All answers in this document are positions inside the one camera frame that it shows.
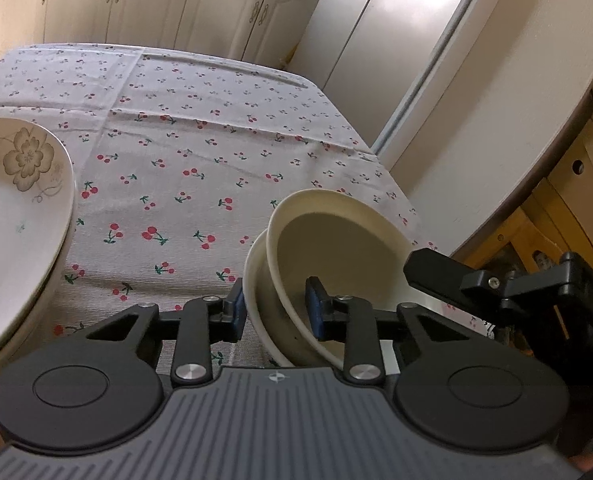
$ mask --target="flower design on plate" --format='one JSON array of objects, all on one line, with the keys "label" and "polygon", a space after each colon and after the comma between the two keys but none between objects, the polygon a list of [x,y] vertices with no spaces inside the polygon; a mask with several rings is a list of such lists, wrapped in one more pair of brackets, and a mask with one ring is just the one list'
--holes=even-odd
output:
[{"label": "flower design on plate", "polygon": [[14,136],[14,149],[3,157],[5,173],[14,175],[13,183],[19,191],[27,191],[49,171],[54,159],[54,148],[46,142],[47,132],[20,129]]}]

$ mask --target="black device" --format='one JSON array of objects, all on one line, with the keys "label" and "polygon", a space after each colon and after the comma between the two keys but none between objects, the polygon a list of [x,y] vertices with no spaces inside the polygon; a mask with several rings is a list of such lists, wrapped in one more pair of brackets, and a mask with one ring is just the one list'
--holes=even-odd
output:
[{"label": "black device", "polygon": [[[386,312],[332,297],[311,277],[313,332],[345,343],[343,370],[224,367],[213,377],[209,345],[243,331],[238,280],[225,299],[179,312],[135,305],[4,368],[0,480],[579,478],[553,440],[574,381],[593,385],[592,365],[574,368],[593,357],[592,270],[567,253],[501,280],[420,250],[404,272],[483,319],[534,327],[537,359],[414,303]],[[535,322],[554,305],[569,338],[541,348]],[[379,339],[393,340],[398,375],[386,376]],[[164,340],[176,340],[169,377],[155,372]]]}]

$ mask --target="floral plate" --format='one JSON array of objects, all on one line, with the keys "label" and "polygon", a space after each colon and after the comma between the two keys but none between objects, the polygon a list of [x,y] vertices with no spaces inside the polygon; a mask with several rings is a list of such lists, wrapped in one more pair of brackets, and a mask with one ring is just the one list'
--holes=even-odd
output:
[{"label": "floral plate", "polygon": [[0,119],[0,347],[27,315],[64,242],[72,162],[38,124]]}]

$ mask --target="tablecloth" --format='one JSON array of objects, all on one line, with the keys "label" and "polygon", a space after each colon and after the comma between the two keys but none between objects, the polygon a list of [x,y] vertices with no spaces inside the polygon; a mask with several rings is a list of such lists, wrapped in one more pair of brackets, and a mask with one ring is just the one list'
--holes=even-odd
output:
[{"label": "tablecloth", "polygon": [[[413,245],[438,249],[376,156],[300,76],[170,50],[36,45],[0,60],[0,117],[52,131],[77,177],[76,233],[43,338],[135,303],[179,310],[227,294],[273,209],[300,189],[353,196]],[[171,356],[167,345],[160,370]],[[268,363],[249,326],[212,358]]]}]

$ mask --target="white bowl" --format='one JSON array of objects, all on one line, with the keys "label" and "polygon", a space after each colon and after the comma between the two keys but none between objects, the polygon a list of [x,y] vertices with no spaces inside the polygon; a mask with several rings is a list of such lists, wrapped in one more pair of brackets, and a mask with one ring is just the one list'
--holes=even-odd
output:
[{"label": "white bowl", "polygon": [[254,241],[245,259],[243,295],[248,319],[278,365],[326,365],[299,333],[276,295],[266,259],[266,232]]},{"label": "white bowl", "polygon": [[74,171],[38,124],[0,119],[0,347],[38,296],[70,224]]},{"label": "white bowl", "polygon": [[76,215],[73,214],[61,251],[54,262],[54,266],[52,266],[48,279],[44,282],[44,286],[36,298],[36,302],[17,331],[0,349],[0,370],[6,364],[33,351],[41,343],[42,338],[40,336],[35,337],[37,335],[36,329],[45,316],[58,285],[62,282],[65,259],[72,245],[75,227]]},{"label": "white bowl", "polygon": [[413,245],[359,200],[324,189],[298,191],[279,203],[267,231],[266,256],[282,306],[310,346],[337,368],[343,368],[344,345],[321,343],[310,329],[308,277],[317,276],[331,296],[365,298],[380,310],[412,301],[442,312],[441,301],[412,288],[403,275]]}]

